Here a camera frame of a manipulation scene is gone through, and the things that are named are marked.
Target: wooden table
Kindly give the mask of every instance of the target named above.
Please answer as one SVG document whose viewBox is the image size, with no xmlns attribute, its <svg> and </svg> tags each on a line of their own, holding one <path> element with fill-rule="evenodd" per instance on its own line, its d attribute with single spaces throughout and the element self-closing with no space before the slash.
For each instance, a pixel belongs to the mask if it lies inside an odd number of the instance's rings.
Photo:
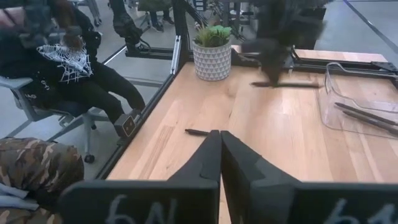
<svg viewBox="0 0 398 224">
<path fill-rule="evenodd" d="M 385 61 L 375 54 L 310 50 L 299 54 Z M 292 77 L 323 79 L 322 74 L 309 73 Z M 369 99 L 382 96 L 398 103 L 398 92 L 388 80 L 336 78 L 351 94 Z M 229 130 L 265 159 L 303 181 L 398 182 L 397 140 L 327 128 L 320 119 L 317 90 L 250 85 L 263 80 L 258 69 L 233 67 L 227 79 L 205 82 L 195 76 L 192 63 L 186 64 L 108 179 L 168 179 L 203 141 L 185 134 L 184 129 L 193 128 Z M 223 191 L 220 223 L 230 223 Z"/>
</svg>

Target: concrete floor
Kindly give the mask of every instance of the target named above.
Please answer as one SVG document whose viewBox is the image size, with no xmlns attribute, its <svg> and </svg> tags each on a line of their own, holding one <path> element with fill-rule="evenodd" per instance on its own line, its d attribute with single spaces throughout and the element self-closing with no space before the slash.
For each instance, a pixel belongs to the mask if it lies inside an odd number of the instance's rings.
<svg viewBox="0 0 398 224">
<path fill-rule="evenodd" d="M 97 0 L 101 11 L 103 24 L 98 28 L 103 33 L 103 41 L 98 51 L 98 58 L 103 61 L 117 49 L 124 45 L 124 40 L 119 38 L 112 28 L 112 13 L 108 9 L 105 0 Z M 393 44 L 398 45 L 398 1 L 361 1 L 352 0 L 350 3 L 363 16 L 366 17 L 380 32 L 382 32 Z M 91 14 L 86 7 L 80 8 L 91 18 Z M 142 21 L 144 13 L 129 9 L 132 17 L 139 25 Z M 363 22 L 357 14 L 354 13 L 342 1 L 336 1 L 328 6 L 325 20 L 328 27 L 321 39 L 316 44 L 316 49 L 333 50 L 345 52 L 369 52 L 383 54 L 390 62 L 398 65 L 397 54 L 378 36 L 376 33 Z M 188 18 L 190 27 L 190 36 L 193 37 L 193 21 Z M 154 30 L 148 30 L 142 38 L 151 44 L 152 47 L 172 48 L 174 46 L 175 30 L 173 27 L 165 26 L 164 33 L 157 33 Z M 117 70 L 121 75 L 128 79 L 143 78 L 153 80 L 155 82 L 164 81 L 169 75 L 170 61 L 152 60 L 141 58 L 127 58 L 123 53 L 115 57 L 108 66 Z M 156 88 L 138 86 L 139 91 L 148 102 L 155 92 Z M 7 89 L 0 88 L 0 105 L 3 105 L 0 111 L 0 136 L 5 136 L 18 125 L 22 124 L 26 117 L 23 111 L 14 106 L 14 100 L 11 92 Z M 126 111 L 130 108 L 126 100 L 121 98 L 123 107 Z M 39 139 L 47 139 L 60 128 L 57 117 L 47 118 L 43 121 L 33 123 L 23 130 L 17 137 L 35 137 Z M 103 164 L 108 160 L 111 153 L 116 148 L 118 137 L 110 123 L 98 123 L 98 129 L 92 132 L 92 151 L 96 156 L 93 164 L 85 165 L 85 176 L 92 179 Z M 83 151 L 83 128 L 80 127 L 61 138 L 58 142 L 71 144 Z"/>
</svg>

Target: plant pot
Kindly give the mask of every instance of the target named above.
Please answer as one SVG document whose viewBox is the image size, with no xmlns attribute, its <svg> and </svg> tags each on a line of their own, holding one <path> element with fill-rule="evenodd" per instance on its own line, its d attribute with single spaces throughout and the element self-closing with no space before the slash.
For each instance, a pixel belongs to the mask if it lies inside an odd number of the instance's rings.
<svg viewBox="0 0 398 224">
<path fill-rule="evenodd" d="M 193 43 L 193 61 L 195 73 L 202 80 L 223 80 L 231 71 L 231 42 L 212 48 Z"/>
</svg>

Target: clear plastic tray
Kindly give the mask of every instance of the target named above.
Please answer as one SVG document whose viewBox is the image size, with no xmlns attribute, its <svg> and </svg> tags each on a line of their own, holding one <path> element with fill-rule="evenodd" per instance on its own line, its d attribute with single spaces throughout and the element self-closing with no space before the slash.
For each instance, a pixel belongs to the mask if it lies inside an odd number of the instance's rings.
<svg viewBox="0 0 398 224">
<path fill-rule="evenodd" d="M 338 68 L 346 73 L 353 73 L 345 70 L 336 62 L 329 63 L 326 66 L 325 87 L 318 92 L 318 104 L 323 124 L 332 129 L 398 139 L 398 133 L 393 134 L 374 124 L 347 115 L 344 111 L 360 115 L 362 118 L 365 117 L 377 123 L 380 123 L 380 121 L 336 105 L 341 103 L 398 123 L 398 91 L 392 83 L 388 79 L 381 78 L 333 75 L 330 68 Z M 388 128 L 398 130 L 398 126 L 386 125 Z"/>
</svg>

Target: person's hand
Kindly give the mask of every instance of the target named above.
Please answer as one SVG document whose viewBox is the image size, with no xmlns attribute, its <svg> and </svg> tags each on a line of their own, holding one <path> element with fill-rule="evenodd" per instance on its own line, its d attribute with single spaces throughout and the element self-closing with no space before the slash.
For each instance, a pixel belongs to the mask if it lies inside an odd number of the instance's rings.
<svg viewBox="0 0 398 224">
<path fill-rule="evenodd" d="M 4 9 L 12 17 L 12 20 L 7 16 L 7 14 L 0 10 L 0 27 L 14 27 L 15 25 L 23 25 L 25 18 L 25 11 L 22 7 L 12 7 Z"/>
</svg>

